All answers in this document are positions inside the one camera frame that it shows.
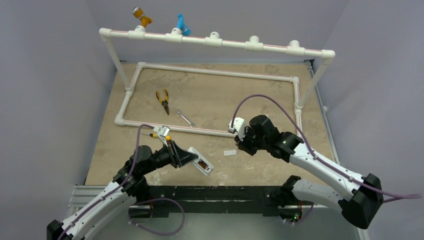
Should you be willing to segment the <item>white remote control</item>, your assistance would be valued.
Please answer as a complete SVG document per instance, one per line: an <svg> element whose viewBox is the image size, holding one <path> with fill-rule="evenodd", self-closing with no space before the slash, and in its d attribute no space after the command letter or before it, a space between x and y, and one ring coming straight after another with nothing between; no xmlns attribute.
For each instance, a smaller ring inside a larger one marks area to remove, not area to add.
<svg viewBox="0 0 424 240"><path fill-rule="evenodd" d="M209 176L214 170L214 166L194 147L189 147L187 151L197 155L197 157L191 161L191 164L194 165L205 176Z"/></svg>

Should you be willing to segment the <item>white battery compartment cover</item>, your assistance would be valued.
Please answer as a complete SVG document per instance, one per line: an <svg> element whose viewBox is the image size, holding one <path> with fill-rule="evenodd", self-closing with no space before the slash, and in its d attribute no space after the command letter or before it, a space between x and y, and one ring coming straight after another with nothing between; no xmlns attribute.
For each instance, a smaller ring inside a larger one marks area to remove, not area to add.
<svg viewBox="0 0 424 240"><path fill-rule="evenodd" d="M237 150L236 149L224 150L223 154L224 154L224 156L234 156L234 155L237 154Z"/></svg>

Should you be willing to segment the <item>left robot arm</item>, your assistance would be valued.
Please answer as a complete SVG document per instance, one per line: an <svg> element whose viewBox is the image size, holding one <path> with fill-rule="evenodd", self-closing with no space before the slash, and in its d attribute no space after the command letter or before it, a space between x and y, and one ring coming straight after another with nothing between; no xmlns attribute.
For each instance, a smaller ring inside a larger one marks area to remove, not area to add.
<svg viewBox="0 0 424 240"><path fill-rule="evenodd" d="M152 151L147 145L138 145L134 154L113 177L112 181L77 213L47 225L48 240L86 240L99 230L113 215L133 205L152 208L146 175L167 165L182 168L197 162L201 154L192 148L184 150L170 140L160 150Z"/></svg>

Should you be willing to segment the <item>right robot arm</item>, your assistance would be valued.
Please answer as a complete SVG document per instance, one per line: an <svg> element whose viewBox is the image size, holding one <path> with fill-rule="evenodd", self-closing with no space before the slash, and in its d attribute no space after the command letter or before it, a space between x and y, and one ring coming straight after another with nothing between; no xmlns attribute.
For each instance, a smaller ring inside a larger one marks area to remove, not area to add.
<svg viewBox="0 0 424 240"><path fill-rule="evenodd" d="M251 156L259 150L267 151L274 158L300 167L325 183L292 177L280 191L282 200L288 204L300 200L332 208L350 224L364 230L383 204L381 180L377 176L372 173L363 176L309 149L298 135L280 132L266 115L255 116L250 122L237 117L228 124L228 132L235 135L239 150Z"/></svg>

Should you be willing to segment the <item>silver open-end wrench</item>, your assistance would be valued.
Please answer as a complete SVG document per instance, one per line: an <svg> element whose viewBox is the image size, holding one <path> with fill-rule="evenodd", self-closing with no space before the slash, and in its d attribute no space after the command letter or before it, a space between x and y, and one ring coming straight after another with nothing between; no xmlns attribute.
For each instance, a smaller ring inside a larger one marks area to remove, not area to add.
<svg viewBox="0 0 424 240"><path fill-rule="evenodd" d="M188 124L189 124L189 126L191 127L191 128L195 128L196 127L196 124L194 123L194 122L192 122L192 121L190 121L182 112L181 112L181 110L180 109L177 109L176 111L175 111L178 115L180 115Z"/></svg>

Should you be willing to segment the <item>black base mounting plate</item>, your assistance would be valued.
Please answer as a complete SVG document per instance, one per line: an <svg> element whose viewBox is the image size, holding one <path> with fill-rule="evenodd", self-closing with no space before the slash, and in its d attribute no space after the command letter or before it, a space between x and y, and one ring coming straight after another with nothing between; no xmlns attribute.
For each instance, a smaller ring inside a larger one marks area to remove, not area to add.
<svg viewBox="0 0 424 240"><path fill-rule="evenodd" d="M298 200L282 186L151 186L150 203L128 208L134 220L167 218L171 213L259 214L297 222L311 202Z"/></svg>

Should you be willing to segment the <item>yellow handled screwdriver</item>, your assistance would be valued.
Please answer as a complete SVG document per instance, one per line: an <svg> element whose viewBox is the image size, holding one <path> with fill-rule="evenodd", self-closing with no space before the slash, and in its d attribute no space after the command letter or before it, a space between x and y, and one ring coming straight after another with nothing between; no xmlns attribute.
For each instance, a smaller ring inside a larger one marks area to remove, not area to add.
<svg viewBox="0 0 424 240"><path fill-rule="evenodd" d="M151 138L155 138L155 139L161 139L161 140L165 140L165 141L171 141L172 138L170 136L164 136L164 135L160 135L157 133L142 133L143 135L149 136Z"/></svg>

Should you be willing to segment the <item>yellow handled pliers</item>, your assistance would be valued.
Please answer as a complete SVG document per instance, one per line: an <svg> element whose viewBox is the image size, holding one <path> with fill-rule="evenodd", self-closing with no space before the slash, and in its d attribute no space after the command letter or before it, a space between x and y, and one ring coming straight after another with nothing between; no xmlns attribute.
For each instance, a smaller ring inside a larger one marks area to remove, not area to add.
<svg viewBox="0 0 424 240"><path fill-rule="evenodd" d="M170 115L170 111L169 111L169 94L168 94L168 91L165 88L163 89L163 92L165 94L164 98L161 98L160 92L158 90L155 92L155 94L156 94L157 100L161 103L161 105L163 106L166 114L169 116Z"/></svg>

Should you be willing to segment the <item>white PVC pipe frame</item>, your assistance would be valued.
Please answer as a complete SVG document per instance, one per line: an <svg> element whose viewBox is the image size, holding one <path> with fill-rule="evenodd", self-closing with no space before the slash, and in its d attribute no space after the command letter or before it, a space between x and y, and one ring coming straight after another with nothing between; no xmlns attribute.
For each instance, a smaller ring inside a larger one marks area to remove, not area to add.
<svg viewBox="0 0 424 240"><path fill-rule="evenodd" d="M310 98L312 91L315 89L325 70L328 68L328 65L331 64L336 56L335 51L322 49L307 49L300 46L300 43L297 40L292 40L287 46L280 45L271 45L264 44L260 42L259 37L253 35L249 38L248 41L234 41L234 40L224 40L220 37L219 33L213 31L209 36L206 37L196 37L196 36L184 36L178 28L173 28L170 33L150 33L146 29L138 25L136 29L129 31L122 30L112 30L109 28L100 28L99 35L102 41L105 43L106 48L109 52L109 55L117 69L118 75L121 77L124 88L125 95L123 102L119 108L118 113L115 116L114 124L117 126L129 126L129 127L138 127L142 125L141 121L133 121L124 118L124 114L128 107L128 104L135 92L136 84L139 79L140 73L143 69L156 69L156 70L165 70L165 71L175 71L175 72L187 72L195 74L205 74L205 75L216 75L224 77L238 77L238 78L247 78L247 79L256 79L256 80L269 80L276 82L289 82L293 85L294 90L294 116L295 122L297 124L297 135L300 135L302 128L302 111L305 103ZM154 64L147 62L138 62L136 69L132 78L128 78L123 66L119 60L119 57L115 51L115 48L112 44L112 38L123 38L131 40L157 40L177 44L198 44L208 47L228 47L243 49L247 51L256 51L256 52L273 52L273 53L282 53L294 57L314 57L320 58L323 65L320 66L316 74L312 77L310 84L308 85L307 90L304 94L300 93L300 81L298 77L295 76L277 76L269 74L256 74L256 73L245 73L245 72L236 72L236 71L225 71L225 70L216 70L216 69L205 69L205 68L195 68L195 67L182 67L166 64Z"/></svg>

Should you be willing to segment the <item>aluminium extrusion rail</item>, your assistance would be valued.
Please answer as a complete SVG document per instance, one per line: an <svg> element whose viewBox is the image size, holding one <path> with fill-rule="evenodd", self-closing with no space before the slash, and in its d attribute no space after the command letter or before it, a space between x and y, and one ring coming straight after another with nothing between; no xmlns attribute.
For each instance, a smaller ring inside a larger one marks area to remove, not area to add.
<svg viewBox="0 0 424 240"><path fill-rule="evenodd" d="M249 203L264 206L297 205L313 202L329 206L342 200L342 195L329 186L300 181L296 193L294 187L283 186L150 186L144 198L169 198L183 203Z"/></svg>

